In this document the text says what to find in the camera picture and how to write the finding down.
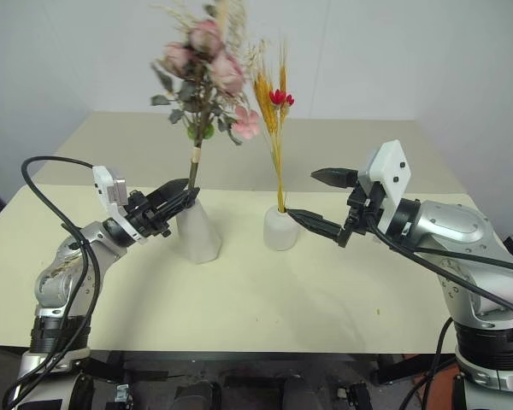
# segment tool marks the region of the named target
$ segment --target black cable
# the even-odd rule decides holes
[[[446,271],[445,269],[434,265],[432,262],[425,260],[424,258],[421,258],[418,255],[414,255],[412,250],[405,248],[404,246],[398,245],[393,240],[391,240],[389,237],[387,237],[382,231],[378,229],[378,226],[376,225],[376,221],[374,220],[373,215],[367,215],[366,216],[367,225],[369,226],[369,229],[372,233],[374,233],[383,243],[385,243],[387,246],[389,246],[390,249],[394,250],[395,252],[401,254],[405,258],[410,259],[411,261],[414,261],[418,265],[421,265],[423,267],[426,267],[430,271],[433,271],[437,273],[438,275],[442,276],[443,278],[449,279],[450,281],[454,282],[455,284],[459,284],[463,288],[474,292],[475,294],[485,297],[489,301],[492,301],[504,308],[509,309],[513,312],[513,303],[506,301],[504,298],[494,295],[493,293],[489,292],[488,290],[484,290],[481,287],[472,284],[471,282],[460,278],[454,273],[450,273]]]
[[[81,230],[63,213],[61,210],[56,207],[43,193],[42,191],[33,183],[30,175],[28,174],[28,166],[35,162],[35,161],[62,161],[62,162],[69,162],[73,164],[78,164],[84,167],[93,168],[93,165],[84,162],[75,160],[72,158],[65,158],[60,156],[34,156],[32,158],[28,158],[27,160],[23,161],[21,165],[21,174],[23,176],[23,179],[27,183],[27,186],[32,190],[34,195],[38,199],[40,199],[55,215],[57,215],[64,223],[65,229],[72,235],[76,243],[80,247],[80,252],[82,254],[82,273],[80,274],[80,278],[73,289],[73,294],[70,300],[68,301],[68,304],[65,306],[65,312],[62,316],[62,321],[60,324],[60,329],[64,329],[64,325],[66,323],[66,320],[68,318],[68,312],[74,302],[74,299],[76,297],[76,294],[78,290],[80,289],[80,286],[83,284],[84,279],[87,274],[87,270],[89,267],[89,263],[87,260],[87,257],[89,255],[89,258],[91,259],[91,264],[93,266],[93,270],[95,273],[95,289],[93,291],[93,296],[91,298],[90,307],[88,307],[87,314],[80,323],[78,329],[76,332],[72,335],[72,337],[69,339],[63,350],[54,358],[54,354],[56,353],[57,345],[59,337],[56,338],[54,341],[54,344],[52,346],[51,351],[48,353],[44,361],[34,369],[32,369],[30,372],[25,374],[23,377],[19,378],[14,384],[12,384],[4,394],[3,398],[3,408],[10,409],[15,406],[17,406],[27,395],[40,383],[56,366],[56,364],[62,360],[62,358],[68,353],[70,347],[76,340],[76,338],[80,335],[80,333],[85,329],[87,326],[89,320],[91,319],[91,315],[93,313],[93,310],[95,308],[95,305],[97,304],[97,298],[100,290],[100,284],[101,284],[101,275],[98,265],[97,257],[95,256],[95,253],[93,252],[93,249],[91,248],[91,245],[87,241],[87,239],[84,237]],[[12,402],[9,402],[9,395],[11,394],[12,390],[15,390],[18,385],[25,383],[29,378],[31,378],[36,372],[39,372],[42,368],[47,366],[47,368],[38,376],[36,379],[34,379],[25,389],[23,389],[20,394],[17,396],[15,400]]]
[[[412,249],[412,251],[419,252],[422,254],[441,255],[441,256],[447,256],[450,258],[465,259],[467,261],[480,262],[480,263],[485,263],[487,265],[492,265],[495,267],[504,267],[506,269],[513,270],[513,263],[501,261],[499,259],[486,258],[484,256],[463,254],[461,252],[451,252],[450,250],[433,249],[433,248],[414,248],[414,249]]]
[[[449,360],[441,363],[437,367],[437,372],[435,374],[442,372],[443,370],[445,370],[447,367],[453,365],[454,363],[456,363],[456,357],[451,357]],[[418,389],[420,389],[424,384],[426,384],[428,382],[428,380],[429,380],[428,375],[426,375],[422,378],[422,380],[420,380],[418,383],[416,383],[414,386],[412,386],[412,389],[409,390],[409,393],[407,393],[407,395],[403,399],[401,406],[399,406],[399,410],[406,410],[407,406],[409,405],[410,399],[412,399],[412,396],[418,391]]]
[[[431,363],[431,367],[429,368],[429,372],[427,373],[429,380],[426,383],[426,389],[424,390],[424,396],[422,398],[422,410],[426,410],[428,408],[428,398],[429,392],[431,391],[431,385],[433,383],[433,378],[435,377],[435,373],[437,372],[437,368],[439,367],[439,361],[441,360],[441,350],[443,349],[443,341],[445,340],[446,331],[452,324],[452,318],[448,318],[448,320],[443,325],[441,329],[441,333],[439,334],[439,340],[437,341],[437,349],[435,350],[435,355],[433,356],[433,361]]]
[[[86,249],[83,247],[82,242],[77,237],[75,237],[75,233],[73,231],[70,231],[70,228],[65,226],[65,229],[71,233],[74,240],[80,247],[80,250],[82,251],[82,273],[80,274],[80,278],[78,279],[78,281],[76,282],[76,285],[74,286],[73,297],[71,297],[68,300],[67,305],[65,306],[65,310],[64,310],[63,316],[61,317],[61,322],[59,324],[60,330],[63,330],[65,324],[67,323],[68,313],[70,312],[70,308],[72,307],[72,304],[74,302],[74,297],[78,293],[78,290],[80,289],[81,285],[84,283],[84,279],[86,277],[87,269],[89,266],[89,263],[87,260],[87,252],[86,252]],[[50,352],[47,354],[45,359],[38,366],[34,367],[30,372],[25,373],[23,376],[21,376],[20,378],[15,380],[15,382],[13,382],[6,389],[6,391],[3,395],[2,407],[4,407],[4,408],[7,407],[9,396],[11,395],[12,391],[17,388],[17,386],[19,384],[25,383],[29,378],[31,378],[31,376],[33,376],[35,373],[39,372],[42,368],[44,368],[51,361],[51,359],[53,358],[53,355],[56,353],[60,337],[61,336],[59,335],[59,337],[57,337],[55,339],[55,341],[53,342],[53,345],[51,346]]]

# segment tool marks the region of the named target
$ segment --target artificial flower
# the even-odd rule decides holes
[[[164,57],[158,63],[171,74],[185,75],[185,65],[192,59],[192,53],[181,43],[173,42],[165,46]]]
[[[211,57],[222,48],[221,30],[212,20],[199,21],[190,32],[191,46]]]
[[[276,105],[280,106],[283,105],[286,99],[286,93],[284,91],[276,90],[275,92],[271,91],[269,92],[270,95],[270,101]]]
[[[252,109],[248,112],[245,108],[238,106],[235,109],[238,120],[232,124],[232,129],[245,139],[251,139],[258,135],[260,126],[258,125],[258,113]]]
[[[237,95],[243,89],[243,71],[234,56],[224,51],[211,63],[211,80],[222,91],[230,95]]]

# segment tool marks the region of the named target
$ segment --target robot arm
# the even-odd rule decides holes
[[[402,198],[410,168],[399,141],[383,144],[362,171],[326,168],[312,176],[332,186],[353,188],[350,210],[344,225],[309,211],[287,210],[300,225],[344,247],[353,232],[373,231],[371,218],[379,231],[374,233],[513,304],[513,270],[449,255],[513,263],[484,215],[459,204]],[[439,283],[456,327],[456,355],[463,371],[455,384],[456,409],[513,408],[513,312],[451,280],[439,276]]]
[[[84,256],[72,236],[62,242],[54,261],[38,276],[34,287],[38,305],[31,344],[22,356],[19,378],[25,378],[29,373],[42,373],[49,363],[41,365],[49,360],[50,354],[55,356],[68,343],[70,347],[50,370],[53,378],[43,379],[15,408],[41,408],[43,403],[48,405],[48,402],[54,407],[47,408],[57,410],[91,408],[88,397],[92,397],[92,381],[81,370],[90,356],[87,340],[91,321],[86,315],[92,301],[96,301],[96,289],[100,291],[98,283],[103,282],[110,266],[125,255],[127,248],[135,242],[144,243],[147,237],[158,234],[169,236],[168,220],[189,208],[199,192],[199,188],[185,190],[187,179],[176,179],[148,196],[137,190],[128,196],[122,177],[106,167],[94,167],[93,173],[97,194],[110,218],[103,222],[91,222],[80,231],[95,254],[99,277],[96,278],[94,266],[89,262],[81,281],[85,270]],[[17,387],[14,400],[20,391],[21,388]]]

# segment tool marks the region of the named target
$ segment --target beige tabletop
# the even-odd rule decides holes
[[[90,186],[43,185],[83,226],[106,215]],[[91,323],[93,349],[432,353],[448,312],[435,275],[370,235],[346,249],[307,231],[285,252],[267,249],[262,217],[273,192],[203,190],[220,257],[193,265],[175,235],[133,245],[106,274]],[[419,199],[474,206],[464,194]],[[293,208],[341,222],[345,193],[289,193]],[[59,220],[27,188],[0,214],[0,345],[26,346],[32,287],[65,238]],[[445,352],[454,348],[454,333]]]
[[[359,168],[372,149],[399,139],[420,199],[474,206],[414,121],[288,120],[287,202],[343,222],[346,194],[309,174]],[[156,187],[187,174],[190,141],[165,114],[93,113],[58,150],[118,167],[129,186]],[[265,211],[275,179],[267,146],[235,147],[218,134],[203,147],[200,199],[222,238],[220,257],[193,265],[175,236],[133,245],[104,280],[91,323],[93,349],[193,352],[432,353],[448,316],[437,278],[377,243],[354,236],[346,249],[301,231],[294,248],[267,249]],[[36,176],[73,221],[106,218],[91,173],[49,163]],[[58,219],[27,189],[0,214],[0,345],[26,346],[34,280],[65,238]],[[454,348],[454,334],[445,351]]]

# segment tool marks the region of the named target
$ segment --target white vase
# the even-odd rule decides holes
[[[194,263],[215,260],[221,250],[222,240],[201,202],[197,199],[190,208],[177,214],[176,218],[180,243],[186,257]]]
[[[264,243],[272,250],[287,250],[297,241],[298,224],[277,206],[264,215]]]

